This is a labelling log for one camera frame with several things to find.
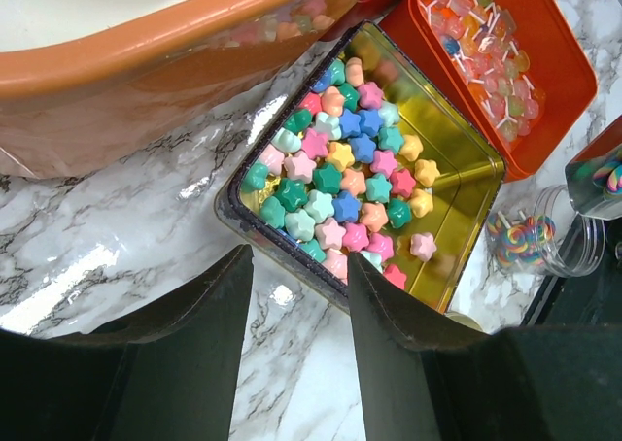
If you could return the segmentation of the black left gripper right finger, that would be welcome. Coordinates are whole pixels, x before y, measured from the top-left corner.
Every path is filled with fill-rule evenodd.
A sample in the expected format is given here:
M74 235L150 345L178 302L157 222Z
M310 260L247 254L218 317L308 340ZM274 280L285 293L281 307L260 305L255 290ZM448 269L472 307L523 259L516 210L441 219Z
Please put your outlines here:
M397 288L360 254L348 282L368 439L620 438L619 326L487 334Z

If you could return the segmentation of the gold tin of star candies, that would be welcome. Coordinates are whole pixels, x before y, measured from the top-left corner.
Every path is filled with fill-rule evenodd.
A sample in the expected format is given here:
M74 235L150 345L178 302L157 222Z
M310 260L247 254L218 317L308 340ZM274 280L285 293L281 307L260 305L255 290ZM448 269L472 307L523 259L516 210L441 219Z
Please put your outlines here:
M376 24L348 30L217 197L219 218L335 305L347 258L444 312L501 155Z

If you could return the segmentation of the steel candy scoop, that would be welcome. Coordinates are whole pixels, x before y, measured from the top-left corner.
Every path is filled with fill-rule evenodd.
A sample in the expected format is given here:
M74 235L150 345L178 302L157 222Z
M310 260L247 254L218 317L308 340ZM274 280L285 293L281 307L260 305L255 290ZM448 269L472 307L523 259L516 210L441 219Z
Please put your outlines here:
M621 217L621 118L585 147L566 168L570 203L580 215Z

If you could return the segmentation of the gold round jar lid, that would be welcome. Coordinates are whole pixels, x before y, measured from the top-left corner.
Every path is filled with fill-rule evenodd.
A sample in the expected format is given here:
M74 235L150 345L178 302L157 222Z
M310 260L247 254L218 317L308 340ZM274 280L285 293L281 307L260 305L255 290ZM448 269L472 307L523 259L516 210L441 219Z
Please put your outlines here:
M448 311L445 313L445 317L452 320L453 322L457 322L463 326L466 326L470 329L473 329L477 332L482 332L483 329L481 328L481 326L471 317L458 313L458 312L454 312L454 311Z

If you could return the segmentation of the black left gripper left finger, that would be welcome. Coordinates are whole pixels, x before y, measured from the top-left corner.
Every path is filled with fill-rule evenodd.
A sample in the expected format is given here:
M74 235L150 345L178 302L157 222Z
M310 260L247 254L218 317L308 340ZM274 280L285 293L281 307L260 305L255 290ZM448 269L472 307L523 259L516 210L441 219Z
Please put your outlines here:
M5 440L225 440L253 283L233 248L159 299L52 339L1 334Z

